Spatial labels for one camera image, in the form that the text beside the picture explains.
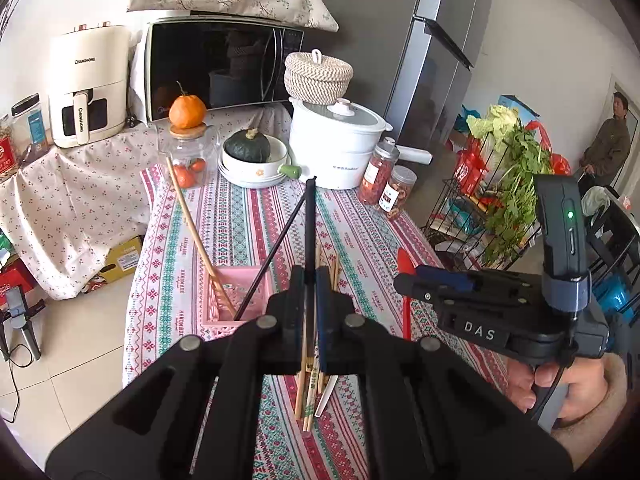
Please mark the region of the person's right hand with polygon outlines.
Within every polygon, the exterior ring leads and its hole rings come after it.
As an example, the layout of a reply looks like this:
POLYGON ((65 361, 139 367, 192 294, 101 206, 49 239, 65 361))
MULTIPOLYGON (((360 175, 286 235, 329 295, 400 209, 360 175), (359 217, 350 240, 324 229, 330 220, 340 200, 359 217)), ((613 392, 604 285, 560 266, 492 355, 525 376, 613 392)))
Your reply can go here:
MULTIPOLYGON (((536 403, 534 387, 550 388, 559 370, 558 364, 548 363, 534 372, 529 365, 508 359, 506 396, 525 413, 536 403)), ((561 386, 567 386, 558 416, 563 424, 580 422, 590 415, 615 420, 627 403, 625 365, 614 353, 605 353, 600 359, 577 358, 562 373, 561 386)))

